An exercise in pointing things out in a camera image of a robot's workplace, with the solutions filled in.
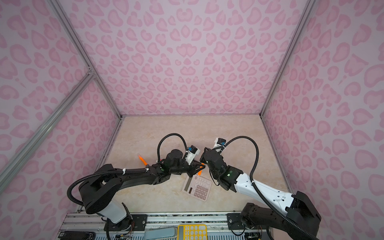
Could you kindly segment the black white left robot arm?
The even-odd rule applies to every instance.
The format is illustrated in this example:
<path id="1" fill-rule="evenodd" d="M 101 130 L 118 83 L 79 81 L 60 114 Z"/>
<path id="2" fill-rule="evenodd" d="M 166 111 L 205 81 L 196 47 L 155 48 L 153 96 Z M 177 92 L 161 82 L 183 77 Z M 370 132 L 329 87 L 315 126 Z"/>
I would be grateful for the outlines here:
<path id="1" fill-rule="evenodd" d="M 200 150 L 195 146 L 189 147 L 186 153 L 175 149 L 165 159 L 143 169 L 117 169 L 106 164 L 75 184 L 81 196 L 78 204 L 85 207 L 87 214 L 106 218 L 106 226 L 113 224 L 114 229 L 128 229 L 133 217 L 124 203 L 113 200 L 115 194 L 125 188 L 162 184 L 171 175 L 186 173 L 192 177 L 205 168 L 195 160 L 199 153 Z"/>

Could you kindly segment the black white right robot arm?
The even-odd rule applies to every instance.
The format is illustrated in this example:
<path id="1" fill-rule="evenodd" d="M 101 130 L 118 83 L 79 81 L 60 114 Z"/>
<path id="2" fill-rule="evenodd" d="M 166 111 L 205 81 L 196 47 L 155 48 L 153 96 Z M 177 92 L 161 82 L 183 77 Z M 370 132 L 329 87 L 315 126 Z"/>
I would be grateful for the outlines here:
<path id="1" fill-rule="evenodd" d="M 240 214 L 246 229 L 270 227 L 286 232 L 293 240 L 317 239 L 322 217 L 306 194 L 283 192 L 252 180 L 248 174 L 227 165 L 218 150 L 205 148 L 200 161 L 208 166 L 214 180 L 226 191 L 266 204 L 265 208 L 246 204 Z"/>

